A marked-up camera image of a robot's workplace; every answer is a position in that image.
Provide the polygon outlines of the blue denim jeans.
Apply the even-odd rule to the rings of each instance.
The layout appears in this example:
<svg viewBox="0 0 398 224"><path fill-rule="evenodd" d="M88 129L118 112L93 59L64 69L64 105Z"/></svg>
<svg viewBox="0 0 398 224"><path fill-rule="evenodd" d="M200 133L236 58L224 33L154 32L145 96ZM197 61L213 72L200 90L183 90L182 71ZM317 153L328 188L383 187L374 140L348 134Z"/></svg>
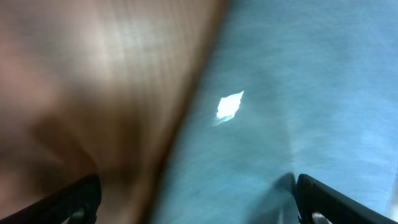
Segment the blue denim jeans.
<svg viewBox="0 0 398 224"><path fill-rule="evenodd" d="M391 216L396 1L233 1L150 222L296 223L300 174Z"/></svg>

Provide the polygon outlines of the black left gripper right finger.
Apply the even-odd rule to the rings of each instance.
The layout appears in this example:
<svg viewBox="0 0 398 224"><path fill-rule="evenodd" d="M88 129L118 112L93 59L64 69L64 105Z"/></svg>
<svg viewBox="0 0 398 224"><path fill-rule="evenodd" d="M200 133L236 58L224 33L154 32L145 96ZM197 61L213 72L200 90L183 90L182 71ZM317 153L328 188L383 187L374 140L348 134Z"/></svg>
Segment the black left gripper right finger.
<svg viewBox="0 0 398 224"><path fill-rule="evenodd" d="M300 223L397 224L307 174L299 175L294 198Z"/></svg>

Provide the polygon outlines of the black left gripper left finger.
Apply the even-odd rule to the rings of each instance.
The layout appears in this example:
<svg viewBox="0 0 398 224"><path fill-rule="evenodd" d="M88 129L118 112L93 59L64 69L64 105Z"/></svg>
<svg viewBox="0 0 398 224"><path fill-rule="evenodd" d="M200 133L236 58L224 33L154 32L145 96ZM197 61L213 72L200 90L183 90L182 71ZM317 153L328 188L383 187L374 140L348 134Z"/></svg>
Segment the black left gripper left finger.
<svg viewBox="0 0 398 224"><path fill-rule="evenodd" d="M100 178L91 174L1 219L1 224L95 224L100 204Z"/></svg>

